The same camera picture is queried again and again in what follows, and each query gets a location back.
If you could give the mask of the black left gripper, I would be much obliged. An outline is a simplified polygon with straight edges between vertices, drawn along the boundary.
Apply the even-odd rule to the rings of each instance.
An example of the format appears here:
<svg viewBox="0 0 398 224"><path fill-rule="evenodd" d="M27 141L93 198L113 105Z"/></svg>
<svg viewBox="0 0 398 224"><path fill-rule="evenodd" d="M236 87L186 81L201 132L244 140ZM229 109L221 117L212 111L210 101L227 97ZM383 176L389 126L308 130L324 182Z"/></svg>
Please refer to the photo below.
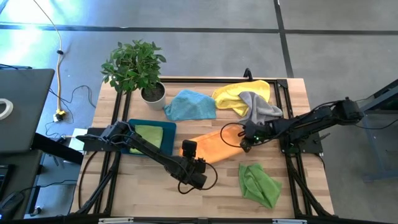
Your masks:
<svg viewBox="0 0 398 224"><path fill-rule="evenodd" d="M182 182L189 184L195 189L202 189L207 176L206 161L203 158L187 159L186 157L171 157L171 164L167 166L169 174Z"/></svg>

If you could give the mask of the grey microfiber towel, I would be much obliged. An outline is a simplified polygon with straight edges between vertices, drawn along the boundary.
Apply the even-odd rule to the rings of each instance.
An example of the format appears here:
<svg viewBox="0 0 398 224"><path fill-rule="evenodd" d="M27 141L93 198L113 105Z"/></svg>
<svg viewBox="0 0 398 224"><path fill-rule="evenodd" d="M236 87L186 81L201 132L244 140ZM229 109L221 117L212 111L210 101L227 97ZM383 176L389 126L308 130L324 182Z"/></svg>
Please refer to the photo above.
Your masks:
<svg viewBox="0 0 398 224"><path fill-rule="evenodd" d="M270 105L265 99L255 92L243 91L240 99L248 106L248 111L238 123L245 124L252 121L255 124L264 124L268 120L283 117L283 112L275 105Z"/></svg>

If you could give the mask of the orange microfiber towel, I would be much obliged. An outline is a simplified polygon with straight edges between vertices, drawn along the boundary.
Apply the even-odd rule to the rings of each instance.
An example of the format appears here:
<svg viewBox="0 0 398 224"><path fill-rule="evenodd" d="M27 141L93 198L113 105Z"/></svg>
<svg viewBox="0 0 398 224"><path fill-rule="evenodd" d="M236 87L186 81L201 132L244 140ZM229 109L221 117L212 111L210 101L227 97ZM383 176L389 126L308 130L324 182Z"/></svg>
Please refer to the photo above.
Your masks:
<svg viewBox="0 0 398 224"><path fill-rule="evenodd" d="M191 139L197 142L195 158L203 158L207 163L214 164L243 153L239 146L242 137L238 136L241 131L242 127L234 124L227 126L223 131L213 131Z"/></svg>

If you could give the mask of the yellow microfiber towel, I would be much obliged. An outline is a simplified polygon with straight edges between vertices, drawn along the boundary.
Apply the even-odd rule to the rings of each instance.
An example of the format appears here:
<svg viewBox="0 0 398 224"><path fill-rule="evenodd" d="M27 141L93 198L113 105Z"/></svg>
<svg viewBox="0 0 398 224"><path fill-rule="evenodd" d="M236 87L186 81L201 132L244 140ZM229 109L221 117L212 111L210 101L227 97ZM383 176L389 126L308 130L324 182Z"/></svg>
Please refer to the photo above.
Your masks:
<svg viewBox="0 0 398 224"><path fill-rule="evenodd" d="M271 95L270 84L263 80L253 82L241 82L223 86L216 89L212 98L215 101L215 106L220 109L233 109L241 117L248 113L248 105L239 97L239 94L244 92L254 92L259 95L266 102L269 101Z"/></svg>

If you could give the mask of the light green microfiber towel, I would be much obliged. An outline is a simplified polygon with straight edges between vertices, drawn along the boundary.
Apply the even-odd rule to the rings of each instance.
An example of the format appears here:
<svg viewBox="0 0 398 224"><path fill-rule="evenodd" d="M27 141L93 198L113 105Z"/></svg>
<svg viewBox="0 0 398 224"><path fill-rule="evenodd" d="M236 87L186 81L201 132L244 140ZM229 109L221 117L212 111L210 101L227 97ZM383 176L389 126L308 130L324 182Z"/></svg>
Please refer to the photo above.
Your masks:
<svg viewBox="0 0 398 224"><path fill-rule="evenodd" d="M163 129L159 126L135 125L135 131L143 139L156 147L160 147L163 138Z"/></svg>

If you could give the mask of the blue microfiber towel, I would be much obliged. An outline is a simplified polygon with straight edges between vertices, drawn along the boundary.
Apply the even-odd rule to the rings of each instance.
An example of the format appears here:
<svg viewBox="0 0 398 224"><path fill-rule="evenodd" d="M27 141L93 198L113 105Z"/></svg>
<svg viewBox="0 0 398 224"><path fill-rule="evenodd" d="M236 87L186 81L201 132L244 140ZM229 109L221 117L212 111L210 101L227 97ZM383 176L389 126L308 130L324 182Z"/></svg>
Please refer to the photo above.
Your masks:
<svg viewBox="0 0 398 224"><path fill-rule="evenodd" d="M182 90L164 106L164 113L171 121L215 119L215 100L202 93Z"/></svg>

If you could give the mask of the grass green microfiber towel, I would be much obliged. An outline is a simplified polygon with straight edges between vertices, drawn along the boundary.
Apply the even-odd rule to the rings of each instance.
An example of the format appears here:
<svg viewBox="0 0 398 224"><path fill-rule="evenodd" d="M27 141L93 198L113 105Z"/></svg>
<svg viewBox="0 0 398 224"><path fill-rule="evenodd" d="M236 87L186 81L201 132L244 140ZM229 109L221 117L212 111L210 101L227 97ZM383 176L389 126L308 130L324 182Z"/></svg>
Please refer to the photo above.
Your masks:
<svg viewBox="0 0 398 224"><path fill-rule="evenodd" d="M238 169L239 186L243 198L273 209L280 197L282 183L274 180L258 164L240 164Z"/></svg>

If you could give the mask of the teal plastic bin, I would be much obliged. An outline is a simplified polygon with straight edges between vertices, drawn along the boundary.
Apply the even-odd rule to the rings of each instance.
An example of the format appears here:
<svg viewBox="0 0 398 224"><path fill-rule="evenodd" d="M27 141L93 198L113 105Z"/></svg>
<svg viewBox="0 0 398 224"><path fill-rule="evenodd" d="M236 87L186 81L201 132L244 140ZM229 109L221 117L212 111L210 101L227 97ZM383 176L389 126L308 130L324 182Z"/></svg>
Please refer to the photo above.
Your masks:
<svg viewBox="0 0 398 224"><path fill-rule="evenodd" d="M163 129L163 138L162 144L159 147L161 152L168 156L173 155L174 149L174 139L176 133L176 124L171 122L164 122L164 121L152 121L152 120L143 120L143 119L130 119L129 124L134 126L135 125L148 125L148 126L159 126Z"/></svg>

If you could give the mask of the white box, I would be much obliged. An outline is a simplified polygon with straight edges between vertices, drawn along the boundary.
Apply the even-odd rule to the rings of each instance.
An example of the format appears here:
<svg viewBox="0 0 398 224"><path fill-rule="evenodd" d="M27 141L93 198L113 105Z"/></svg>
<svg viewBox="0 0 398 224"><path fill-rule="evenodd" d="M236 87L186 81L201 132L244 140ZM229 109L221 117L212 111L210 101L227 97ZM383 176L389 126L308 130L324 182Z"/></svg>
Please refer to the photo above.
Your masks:
<svg viewBox="0 0 398 224"><path fill-rule="evenodd" d="M83 152L83 148L84 148L84 144L85 143L80 141L80 140L78 140L76 138L76 136L85 135L87 132L88 132L87 129L75 128L73 130L73 133L72 133L72 137L71 137L71 140L70 140L70 143L69 143L69 147L74 149L74 150L76 150L76 151Z"/></svg>

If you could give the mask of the green plant in white pot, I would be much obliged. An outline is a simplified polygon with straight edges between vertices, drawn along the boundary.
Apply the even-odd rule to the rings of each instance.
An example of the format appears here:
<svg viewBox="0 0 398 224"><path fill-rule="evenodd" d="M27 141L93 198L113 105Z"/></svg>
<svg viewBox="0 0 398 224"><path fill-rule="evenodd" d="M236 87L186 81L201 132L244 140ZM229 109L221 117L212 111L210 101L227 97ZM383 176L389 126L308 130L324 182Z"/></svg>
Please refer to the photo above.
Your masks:
<svg viewBox="0 0 398 224"><path fill-rule="evenodd" d="M103 83L109 84L118 93L138 91L150 109L162 110L166 104L166 89L160 80L160 66L167 59L161 51L162 47L155 42L118 42L118 47L101 65Z"/></svg>

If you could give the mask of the dark desk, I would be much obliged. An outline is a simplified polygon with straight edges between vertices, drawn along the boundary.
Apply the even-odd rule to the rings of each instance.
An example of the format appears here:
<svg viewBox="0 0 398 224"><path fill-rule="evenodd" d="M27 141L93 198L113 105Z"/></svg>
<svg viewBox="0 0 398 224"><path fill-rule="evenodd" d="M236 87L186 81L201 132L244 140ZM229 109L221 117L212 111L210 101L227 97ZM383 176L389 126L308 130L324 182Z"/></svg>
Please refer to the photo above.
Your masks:
<svg viewBox="0 0 398 224"><path fill-rule="evenodd" d="M0 198L0 202L13 192L20 192L24 195L24 200L19 205L14 216L6 220L22 219L26 212L33 211L40 189L53 185L71 185L76 183L76 180L68 176L56 177L48 184L38 184L37 176L42 172L40 163L43 153L76 165L82 164L83 161L82 153L38 133L35 134L29 146L30 150L26 152L0 155L0 164L14 165L11 178Z"/></svg>

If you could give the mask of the grey laptop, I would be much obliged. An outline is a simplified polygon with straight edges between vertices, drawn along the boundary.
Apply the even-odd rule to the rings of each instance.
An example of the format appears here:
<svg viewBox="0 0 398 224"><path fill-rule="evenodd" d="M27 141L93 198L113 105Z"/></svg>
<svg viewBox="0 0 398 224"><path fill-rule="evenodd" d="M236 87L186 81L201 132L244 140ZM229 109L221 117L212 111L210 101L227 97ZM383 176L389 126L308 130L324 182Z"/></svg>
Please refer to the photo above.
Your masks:
<svg viewBox="0 0 398 224"><path fill-rule="evenodd" d="M55 70L0 70L0 100L13 104L0 119L0 153L30 149Z"/></svg>

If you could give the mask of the black computer mouse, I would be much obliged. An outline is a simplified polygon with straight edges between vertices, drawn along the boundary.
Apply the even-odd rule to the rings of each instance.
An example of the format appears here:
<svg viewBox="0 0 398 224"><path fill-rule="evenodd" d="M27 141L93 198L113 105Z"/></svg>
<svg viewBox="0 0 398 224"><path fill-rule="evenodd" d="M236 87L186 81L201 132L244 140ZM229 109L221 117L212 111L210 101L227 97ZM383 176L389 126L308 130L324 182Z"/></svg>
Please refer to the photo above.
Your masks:
<svg viewBox="0 0 398 224"><path fill-rule="evenodd" d="M23 202L24 195L20 192L13 192L0 202L0 219L11 219L19 205Z"/></svg>

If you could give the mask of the black aluminium table frame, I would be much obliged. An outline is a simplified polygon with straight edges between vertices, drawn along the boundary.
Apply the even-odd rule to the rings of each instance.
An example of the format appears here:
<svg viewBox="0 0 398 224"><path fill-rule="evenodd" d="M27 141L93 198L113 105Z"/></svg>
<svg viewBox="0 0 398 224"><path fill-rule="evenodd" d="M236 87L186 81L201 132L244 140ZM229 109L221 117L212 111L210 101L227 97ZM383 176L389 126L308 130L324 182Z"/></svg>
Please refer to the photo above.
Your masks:
<svg viewBox="0 0 398 224"><path fill-rule="evenodd" d="M233 82L244 82L247 78L188 78L165 77L167 103L182 90L192 90L204 95ZM270 104L283 108L284 116L300 115L310 111L308 96L302 78L268 79L271 85ZM149 109L139 96L139 91L121 97L117 102L116 91L109 84L102 84L92 127L105 128L111 123L116 107L117 119L146 119L166 121L163 111ZM174 153L184 139L219 131L239 116L231 109L217 110L217 119L198 121L177 121ZM274 140L255 147L249 153L240 152L213 165L218 172L216 185L206 191L192 190L182 195L177 190L178 182L166 173L164 168L152 159L122 155L116 177L110 215L113 217L207 217L207 218L293 218L294 209L289 185L285 156L280 144ZM83 176L81 205L83 205L99 185L103 163L111 166L114 153L105 159L105 152L98 152L90 161ZM281 196L275 208L267 209L257 202L242 198L239 188L239 164L259 163L273 179L282 183ZM322 161L312 154L302 155L303 174L307 186L323 208L334 214L330 192Z"/></svg>

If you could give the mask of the white table edge bracket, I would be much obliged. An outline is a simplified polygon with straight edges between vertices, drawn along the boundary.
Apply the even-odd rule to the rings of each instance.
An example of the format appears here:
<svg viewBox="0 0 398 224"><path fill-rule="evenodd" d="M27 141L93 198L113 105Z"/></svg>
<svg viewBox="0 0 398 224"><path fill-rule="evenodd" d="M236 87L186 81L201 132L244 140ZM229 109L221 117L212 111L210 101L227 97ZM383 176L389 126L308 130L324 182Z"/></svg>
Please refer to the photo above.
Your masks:
<svg viewBox="0 0 398 224"><path fill-rule="evenodd" d="M133 224L134 219L128 217L100 218L98 224Z"/></svg>
<svg viewBox="0 0 398 224"><path fill-rule="evenodd" d="M278 219L273 219L272 224L308 224L308 223L306 220L278 218Z"/></svg>

